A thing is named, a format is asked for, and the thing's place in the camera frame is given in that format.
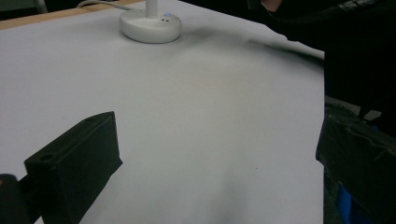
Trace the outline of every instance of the white table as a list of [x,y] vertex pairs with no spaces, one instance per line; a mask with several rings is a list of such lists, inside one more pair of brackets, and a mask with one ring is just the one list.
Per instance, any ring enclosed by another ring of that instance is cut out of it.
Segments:
[[128,39],[118,9],[0,31],[0,172],[22,178],[33,153],[115,111],[124,164],[81,223],[321,223],[323,71],[277,47],[322,53],[175,0],[159,8],[183,22],[173,43]]

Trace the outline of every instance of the white lamp base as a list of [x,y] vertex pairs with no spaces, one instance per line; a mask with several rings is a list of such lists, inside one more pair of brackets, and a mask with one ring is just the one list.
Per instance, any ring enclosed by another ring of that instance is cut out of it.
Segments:
[[170,13],[160,13],[157,18],[146,17],[145,10],[129,10],[120,15],[120,29],[129,38],[150,44],[176,40],[181,34],[180,19]]

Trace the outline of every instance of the white surface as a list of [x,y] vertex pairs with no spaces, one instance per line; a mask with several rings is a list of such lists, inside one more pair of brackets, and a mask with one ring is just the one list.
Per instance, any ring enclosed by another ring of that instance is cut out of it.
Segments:
[[177,41],[128,39],[117,9],[0,31],[0,172],[22,178],[34,152],[114,110],[124,164],[82,224],[322,223],[322,69],[276,46],[321,53],[174,0],[159,10],[181,18]]

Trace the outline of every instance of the wooden surface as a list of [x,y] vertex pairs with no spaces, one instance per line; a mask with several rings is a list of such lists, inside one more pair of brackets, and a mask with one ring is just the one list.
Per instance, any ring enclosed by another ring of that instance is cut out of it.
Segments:
[[[128,5],[136,2],[141,2],[142,0],[120,0],[118,1],[122,5]],[[39,14],[39,15],[34,15],[34,16],[29,16],[29,17],[22,17],[22,18],[17,18],[17,19],[12,19],[12,20],[7,20],[7,21],[0,21],[0,30],[4,29],[9,29],[17,26],[22,26],[22,25],[27,25],[27,24],[32,24],[32,23],[37,23],[41,21],[51,21],[63,17],[70,17],[70,16],[75,16],[79,14],[84,14],[88,12],[93,12],[93,11],[99,11],[107,8],[112,8],[112,6],[108,5],[92,5],[92,6],[86,6],[86,7],[81,7],[81,8],[71,8],[63,11],[56,11],[56,12],[51,12],[51,13],[45,13],[45,14]]]

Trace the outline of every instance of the blue object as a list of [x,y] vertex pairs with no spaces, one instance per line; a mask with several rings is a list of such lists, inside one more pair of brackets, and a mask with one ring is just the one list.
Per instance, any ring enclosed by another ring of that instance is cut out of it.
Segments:
[[344,224],[373,224],[350,193],[339,184],[336,207]]
[[341,219],[344,224],[351,224],[349,221],[350,210],[352,207],[352,196],[347,192],[347,190],[341,185],[338,185],[338,195],[336,201],[336,207],[340,213]]

